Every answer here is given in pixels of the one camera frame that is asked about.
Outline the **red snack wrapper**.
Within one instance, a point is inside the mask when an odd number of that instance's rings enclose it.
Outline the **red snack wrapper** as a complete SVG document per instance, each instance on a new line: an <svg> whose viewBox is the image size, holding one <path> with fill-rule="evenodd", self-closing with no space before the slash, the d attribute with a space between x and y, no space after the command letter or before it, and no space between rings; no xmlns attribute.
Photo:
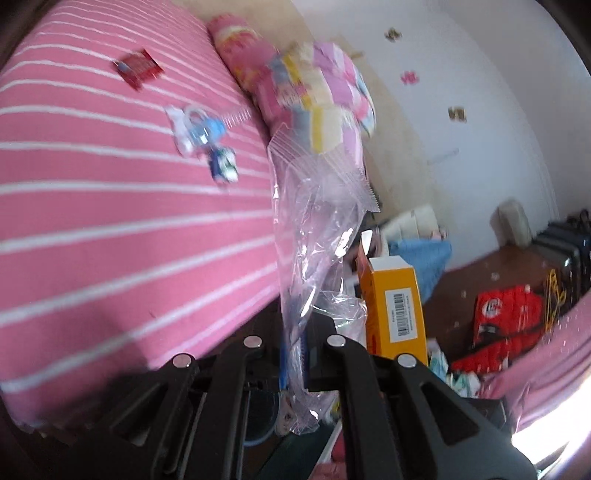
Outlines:
<svg viewBox="0 0 591 480"><path fill-rule="evenodd" d="M129 52L114 60L113 65L124 82L135 91L141 90L146 82L155 80L164 73L145 49Z"/></svg>

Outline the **white office chair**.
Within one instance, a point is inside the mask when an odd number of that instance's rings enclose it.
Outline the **white office chair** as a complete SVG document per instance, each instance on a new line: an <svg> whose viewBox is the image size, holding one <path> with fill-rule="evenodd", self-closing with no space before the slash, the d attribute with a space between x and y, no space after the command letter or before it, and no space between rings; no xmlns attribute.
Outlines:
<svg viewBox="0 0 591 480"><path fill-rule="evenodd" d="M447 236L439 225L431 205L408 210L372 226L371 229L386 242L414 239L443 240Z"/></svg>

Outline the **orange cardboard box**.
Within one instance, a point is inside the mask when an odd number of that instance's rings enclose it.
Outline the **orange cardboard box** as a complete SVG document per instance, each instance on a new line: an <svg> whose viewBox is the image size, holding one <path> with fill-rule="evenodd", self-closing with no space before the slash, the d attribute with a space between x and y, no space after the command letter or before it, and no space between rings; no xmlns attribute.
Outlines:
<svg viewBox="0 0 591 480"><path fill-rule="evenodd" d="M400 256L369 258L360 253L356 271L368 308L367 349L395 359L412 355L428 363L426 327L415 269Z"/></svg>

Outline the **pink yellow folded quilt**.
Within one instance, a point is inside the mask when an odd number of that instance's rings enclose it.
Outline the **pink yellow folded quilt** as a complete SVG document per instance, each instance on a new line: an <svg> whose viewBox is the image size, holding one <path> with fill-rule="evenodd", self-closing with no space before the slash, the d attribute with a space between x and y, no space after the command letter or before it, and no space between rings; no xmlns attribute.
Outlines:
<svg viewBox="0 0 591 480"><path fill-rule="evenodd" d="M290 123L280 127L311 152L342 146L362 163L362 138L374 133L376 110L353 60L337 44L318 41L294 45L281 55L298 100L288 109Z"/></svg>

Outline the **blue cloth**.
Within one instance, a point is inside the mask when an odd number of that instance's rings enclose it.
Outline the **blue cloth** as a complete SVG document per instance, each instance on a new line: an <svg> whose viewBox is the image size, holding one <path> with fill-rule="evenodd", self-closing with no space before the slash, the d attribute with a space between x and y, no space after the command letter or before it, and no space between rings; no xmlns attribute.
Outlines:
<svg viewBox="0 0 591 480"><path fill-rule="evenodd" d="M409 239L390 241L391 256L401 256L416 273L421 301L425 304L441 280L452 257L452 245L448 240Z"/></svg>

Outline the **red plastic bag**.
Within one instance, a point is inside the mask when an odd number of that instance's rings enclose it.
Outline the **red plastic bag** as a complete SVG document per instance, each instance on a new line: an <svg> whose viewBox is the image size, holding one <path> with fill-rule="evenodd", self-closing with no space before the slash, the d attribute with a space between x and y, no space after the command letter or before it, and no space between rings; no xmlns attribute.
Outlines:
<svg viewBox="0 0 591 480"><path fill-rule="evenodd" d="M472 347L451 364L451 369L478 376L505 369L542 337L543 306L543 299L529 285L480 293L474 310Z"/></svg>

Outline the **clear plastic zip bag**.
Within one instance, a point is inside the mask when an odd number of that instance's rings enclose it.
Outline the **clear plastic zip bag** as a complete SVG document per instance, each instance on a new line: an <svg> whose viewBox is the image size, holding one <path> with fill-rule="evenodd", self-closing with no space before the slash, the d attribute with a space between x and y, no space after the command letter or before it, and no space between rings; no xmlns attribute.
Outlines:
<svg viewBox="0 0 591 480"><path fill-rule="evenodd" d="M273 226L280 267L280 413L276 433L318 429L335 394L305 384L307 333L315 314L359 336L367 308L346 289L344 258L363 218L379 209L361 164L344 145L325 153L304 146L294 129L280 126L269 144L273 166Z"/></svg>

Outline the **clear blue plastic wrapper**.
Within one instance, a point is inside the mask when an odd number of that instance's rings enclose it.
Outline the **clear blue plastic wrapper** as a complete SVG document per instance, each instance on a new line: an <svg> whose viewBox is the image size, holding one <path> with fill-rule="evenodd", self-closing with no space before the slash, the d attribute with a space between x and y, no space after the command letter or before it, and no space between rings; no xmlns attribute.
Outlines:
<svg viewBox="0 0 591 480"><path fill-rule="evenodd" d="M184 109L164 108L178 152L184 157L193 157L211 152L228 132L224 121L207 115L197 106Z"/></svg>

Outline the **blue white small wrapper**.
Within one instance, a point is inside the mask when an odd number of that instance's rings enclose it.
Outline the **blue white small wrapper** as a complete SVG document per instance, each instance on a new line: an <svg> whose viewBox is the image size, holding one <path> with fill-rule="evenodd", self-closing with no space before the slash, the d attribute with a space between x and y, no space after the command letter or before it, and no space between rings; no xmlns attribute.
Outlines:
<svg viewBox="0 0 591 480"><path fill-rule="evenodd" d="M238 166L235 151L228 147L213 147L209 151L209 169L216 183L232 184L238 182Z"/></svg>

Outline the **pink floral pillow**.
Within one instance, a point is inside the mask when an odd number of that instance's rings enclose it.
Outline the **pink floral pillow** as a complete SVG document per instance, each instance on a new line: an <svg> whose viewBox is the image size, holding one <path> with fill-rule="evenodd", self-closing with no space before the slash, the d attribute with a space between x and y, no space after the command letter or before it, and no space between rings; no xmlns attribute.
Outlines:
<svg viewBox="0 0 591 480"><path fill-rule="evenodd" d="M214 17L207 30L218 55L259 108L270 133L290 123L288 109L298 97L280 51L245 19L232 14Z"/></svg>

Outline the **pink striped bed mattress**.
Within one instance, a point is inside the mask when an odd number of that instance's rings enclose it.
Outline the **pink striped bed mattress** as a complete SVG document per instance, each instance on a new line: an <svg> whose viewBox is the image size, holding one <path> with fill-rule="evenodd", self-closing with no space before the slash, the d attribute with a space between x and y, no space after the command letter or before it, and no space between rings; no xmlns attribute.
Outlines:
<svg viewBox="0 0 591 480"><path fill-rule="evenodd" d="M113 61L164 73L132 89ZM1 397L54 422L114 377L211 350L279 293L266 128L186 158L164 108L249 107L200 20L167 1L62 1L1 73Z"/></svg>

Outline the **black suitcase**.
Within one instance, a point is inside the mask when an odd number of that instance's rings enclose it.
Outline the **black suitcase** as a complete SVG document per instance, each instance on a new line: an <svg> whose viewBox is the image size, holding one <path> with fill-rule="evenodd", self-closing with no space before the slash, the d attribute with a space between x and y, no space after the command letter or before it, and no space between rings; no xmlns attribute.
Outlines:
<svg viewBox="0 0 591 480"><path fill-rule="evenodd" d="M534 237L533 244L562 256L567 305L574 306L590 289L590 232L566 221L552 221Z"/></svg>

